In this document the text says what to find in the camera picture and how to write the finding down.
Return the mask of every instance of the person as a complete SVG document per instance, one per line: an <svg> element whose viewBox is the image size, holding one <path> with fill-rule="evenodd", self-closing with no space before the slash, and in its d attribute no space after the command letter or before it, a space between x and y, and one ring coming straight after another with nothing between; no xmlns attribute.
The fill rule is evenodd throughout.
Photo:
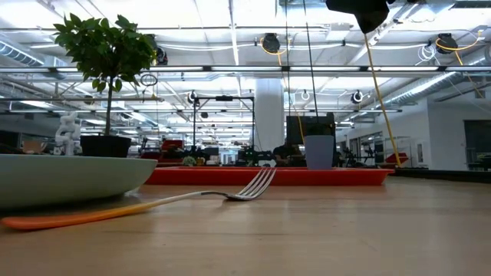
<svg viewBox="0 0 491 276"><path fill-rule="evenodd" d="M289 156L301 155L298 147L295 148L291 143L285 140L285 143L281 146L276 147L273 150L273 155L275 156L276 166L288 166Z"/></svg>

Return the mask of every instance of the fork handle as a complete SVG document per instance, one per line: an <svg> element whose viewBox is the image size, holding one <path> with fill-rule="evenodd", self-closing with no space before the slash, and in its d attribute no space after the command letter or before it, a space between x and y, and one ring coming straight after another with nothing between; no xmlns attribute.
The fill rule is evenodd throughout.
<svg viewBox="0 0 491 276"><path fill-rule="evenodd" d="M104 219L112 219L124 215L130 215L137 212L157 207L184 199L190 199L196 196L212 194L210 191L191 192L184 195L172 196L166 199L159 199L154 202L139 203L125 207L109 209L104 211L89 212L75 215L53 215L53 216L36 216L36 217L7 217L2 219L2 224L18 230L39 230L46 228L56 228L69 225L79 225L88 222L97 222Z"/></svg>

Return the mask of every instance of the white bowl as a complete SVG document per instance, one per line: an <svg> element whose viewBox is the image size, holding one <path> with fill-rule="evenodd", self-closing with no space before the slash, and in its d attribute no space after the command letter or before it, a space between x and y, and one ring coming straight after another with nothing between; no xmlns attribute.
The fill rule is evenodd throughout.
<svg viewBox="0 0 491 276"><path fill-rule="evenodd" d="M140 187L156 160L0 154L0 209L76 202Z"/></svg>

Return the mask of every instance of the black plant pot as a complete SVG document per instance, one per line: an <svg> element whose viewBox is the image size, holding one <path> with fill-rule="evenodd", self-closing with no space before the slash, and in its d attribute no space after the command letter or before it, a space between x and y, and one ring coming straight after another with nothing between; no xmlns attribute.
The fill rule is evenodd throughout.
<svg viewBox="0 0 491 276"><path fill-rule="evenodd" d="M118 136L82 136L80 145L84 156L126 158L131 139Z"/></svg>

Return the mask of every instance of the green leaves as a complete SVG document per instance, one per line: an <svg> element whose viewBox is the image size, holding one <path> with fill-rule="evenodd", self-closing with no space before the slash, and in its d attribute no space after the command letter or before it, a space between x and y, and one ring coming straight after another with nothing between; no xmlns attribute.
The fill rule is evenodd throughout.
<svg viewBox="0 0 491 276"><path fill-rule="evenodd" d="M106 82L101 82L97 85L97 92L101 92L106 89Z"/></svg>
<svg viewBox="0 0 491 276"><path fill-rule="evenodd" d="M92 81L92 88L95 89L96 87L98 87L100 82L101 82L101 80L99 80L99 79L93 80Z"/></svg>
<svg viewBox="0 0 491 276"><path fill-rule="evenodd" d="M75 26L82 27L82 20L80 20L78 16L70 13L70 19Z"/></svg>
<svg viewBox="0 0 491 276"><path fill-rule="evenodd" d="M107 20L107 18L101 20L101 27L105 29L109 28L109 21Z"/></svg>
<svg viewBox="0 0 491 276"><path fill-rule="evenodd" d="M152 39L138 33L137 24L122 15L117 16L116 24L120 28L111 27L106 18L81 20L70 14L64 24L54 25L58 31L55 42L77 62L84 81L92 77L92 88L101 93L108 87L122 90L123 81L139 86L135 76L155 58Z"/></svg>
<svg viewBox="0 0 491 276"><path fill-rule="evenodd" d="M130 22L123 15L117 15L116 25L122 28L130 28Z"/></svg>
<svg viewBox="0 0 491 276"><path fill-rule="evenodd" d="M53 24L53 26L58 30L58 31L66 31L67 27L65 27L62 24Z"/></svg>

